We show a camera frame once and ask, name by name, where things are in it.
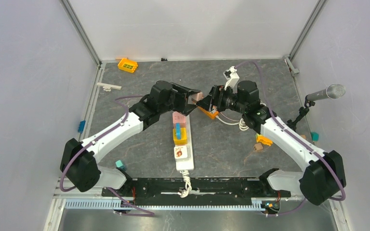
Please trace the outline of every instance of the microphone head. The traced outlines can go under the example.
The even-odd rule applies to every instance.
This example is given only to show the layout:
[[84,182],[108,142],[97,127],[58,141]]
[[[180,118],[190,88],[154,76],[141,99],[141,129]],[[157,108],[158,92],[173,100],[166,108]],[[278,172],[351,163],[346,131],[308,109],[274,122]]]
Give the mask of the microphone head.
[[330,99],[338,99],[345,94],[345,86],[341,84],[329,85],[326,89],[326,93]]

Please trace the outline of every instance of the gray marble tabletop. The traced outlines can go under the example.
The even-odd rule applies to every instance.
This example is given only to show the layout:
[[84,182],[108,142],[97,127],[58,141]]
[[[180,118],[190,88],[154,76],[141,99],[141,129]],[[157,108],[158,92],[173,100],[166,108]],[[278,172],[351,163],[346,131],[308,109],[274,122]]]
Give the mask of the gray marble tabletop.
[[[242,60],[214,61],[177,61],[177,62],[142,62],[131,74],[118,69],[117,64],[109,63],[105,67],[102,82],[122,86],[121,90],[106,92],[100,90],[90,136],[101,131],[118,120],[124,113],[123,108],[114,103],[114,99],[127,95],[145,95],[157,80],[175,82],[180,85],[199,89],[204,95],[212,85],[224,84],[222,72]],[[259,62],[267,79],[266,95],[273,111],[284,121],[298,115],[300,102],[293,78],[284,60],[261,60]],[[254,65],[246,64],[238,69],[240,80],[255,81],[263,99],[261,83]],[[139,98],[123,100],[132,106]],[[233,119],[241,115],[232,111],[224,114]],[[264,145],[262,152],[255,152],[255,132],[240,131],[238,126],[229,126],[217,119],[212,120],[199,109],[190,114],[192,144],[195,170],[191,177],[254,177],[277,167],[285,171],[299,171],[298,165],[275,144]],[[310,138],[310,131],[305,119],[297,128],[297,133]],[[175,169],[172,140],[172,113],[163,114],[159,122],[145,131],[124,141],[107,154],[100,162],[106,167],[115,167],[121,160],[132,177],[180,177]]]

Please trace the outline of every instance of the yellow basket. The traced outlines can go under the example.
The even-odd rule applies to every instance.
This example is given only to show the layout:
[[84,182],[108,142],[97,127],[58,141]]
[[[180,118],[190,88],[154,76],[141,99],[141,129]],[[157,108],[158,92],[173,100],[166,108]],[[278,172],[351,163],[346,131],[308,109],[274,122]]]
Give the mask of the yellow basket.
[[134,73],[134,71],[138,67],[138,63],[136,61],[123,58],[119,62],[118,67],[119,67],[120,70],[123,70],[123,71],[126,71],[126,72],[130,72],[130,73]]

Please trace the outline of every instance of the yellow block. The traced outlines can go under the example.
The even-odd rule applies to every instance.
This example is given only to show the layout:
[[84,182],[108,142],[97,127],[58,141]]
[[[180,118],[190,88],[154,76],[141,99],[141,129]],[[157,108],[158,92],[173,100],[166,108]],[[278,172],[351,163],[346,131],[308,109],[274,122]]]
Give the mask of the yellow block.
[[188,143],[188,138],[186,137],[186,128],[181,128],[181,139],[176,138],[175,129],[172,130],[173,142],[175,145],[186,145]]
[[138,63],[136,61],[123,58],[119,62],[118,67],[119,67],[120,70],[130,72],[130,73],[134,73],[134,71],[138,67]]
[[269,138],[266,138],[263,135],[259,135],[257,133],[256,133],[256,142],[260,142],[268,146],[272,146],[273,144],[273,141],[269,140]]

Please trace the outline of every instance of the microphone stand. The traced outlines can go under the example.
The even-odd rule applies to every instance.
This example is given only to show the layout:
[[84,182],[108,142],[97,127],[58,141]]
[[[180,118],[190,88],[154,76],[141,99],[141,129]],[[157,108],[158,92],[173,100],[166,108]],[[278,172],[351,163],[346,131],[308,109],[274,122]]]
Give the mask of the microphone stand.
[[300,107],[299,109],[299,115],[297,116],[297,118],[292,121],[291,119],[287,120],[287,126],[289,128],[291,128],[293,131],[296,131],[297,129],[297,123],[304,118],[304,116],[307,115],[307,113],[310,111],[310,107],[316,105],[316,103],[314,101],[309,101],[307,99],[307,96],[305,97],[305,100],[304,100],[304,107]]

